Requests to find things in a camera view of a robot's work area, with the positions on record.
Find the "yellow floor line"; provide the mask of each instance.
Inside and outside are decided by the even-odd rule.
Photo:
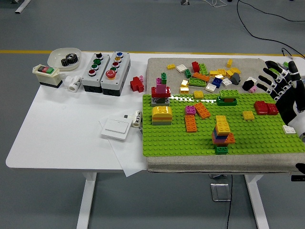
[[[6,54],[50,54],[52,50],[0,50]],[[87,51],[87,52],[112,52],[112,51]],[[195,54],[195,55],[242,55],[242,56],[282,56],[281,54],[266,53],[225,53],[225,52],[130,52],[130,53],[153,53],[153,54]]]

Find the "robotic hand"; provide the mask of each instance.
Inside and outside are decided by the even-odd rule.
[[[258,78],[268,84],[268,88],[260,83],[257,87],[263,89],[276,101],[275,105],[284,123],[295,129],[298,136],[305,142],[305,87],[298,69],[293,61],[288,63],[288,69],[273,61],[266,61],[267,68],[263,71],[270,75],[275,83],[259,76]]]

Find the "gray felt mat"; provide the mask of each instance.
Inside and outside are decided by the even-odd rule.
[[[231,67],[241,71],[241,82],[238,86],[223,85],[215,90],[237,89],[241,93],[248,93],[242,89],[243,83],[248,77],[258,79],[259,75],[271,78],[263,72],[265,63],[261,59],[234,59]],[[156,78],[161,73],[167,74],[167,85],[171,88],[171,94],[179,94],[180,85],[186,79],[184,73],[176,69],[168,70],[169,64],[184,64],[193,73],[192,62],[204,63],[208,71],[226,69],[229,58],[150,58],[146,70],[147,93],[151,93],[151,87],[156,86]],[[204,88],[189,86],[190,94],[196,90],[202,90],[209,94]],[[305,163],[305,153],[289,154],[259,154],[259,155],[216,155],[216,156],[150,156],[146,158],[148,171],[150,172],[209,172],[209,173],[287,173],[299,174],[295,167],[296,163]]]

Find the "white bowl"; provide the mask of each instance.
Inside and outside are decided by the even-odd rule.
[[[77,55],[77,62],[63,66],[61,60],[66,58],[66,55],[75,53]],[[76,48],[61,48],[51,52],[48,58],[48,65],[52,68],[59,68],[60,71],[72,71],[78,67],[81,61],[81,51]]]

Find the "gray floor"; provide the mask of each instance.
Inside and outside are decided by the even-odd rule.
[[[244,0],[259,9],[304,20],[302,0]],[[252,38],[236,12],[236,0],[213,8],[190,0],[0,0],[1,50],[210,52],[281,54],[281,44]],[[256,36],[285,42],[301,53],[305,23],[287,22],[239,3],[240,16]],[[0,225],[6,229],[76,228],[84,178],[54,171],[12,171],[5,159],[39,88],[33,66],[48,54],[0,53]],[[99,174],[90,229],[226,227],[228,203],[214,203],[205,174]],[[271,229],[304,227],[303,182],[266,175],[258,186]],[[244,178],[234,175],[229,228],[256,228]]]

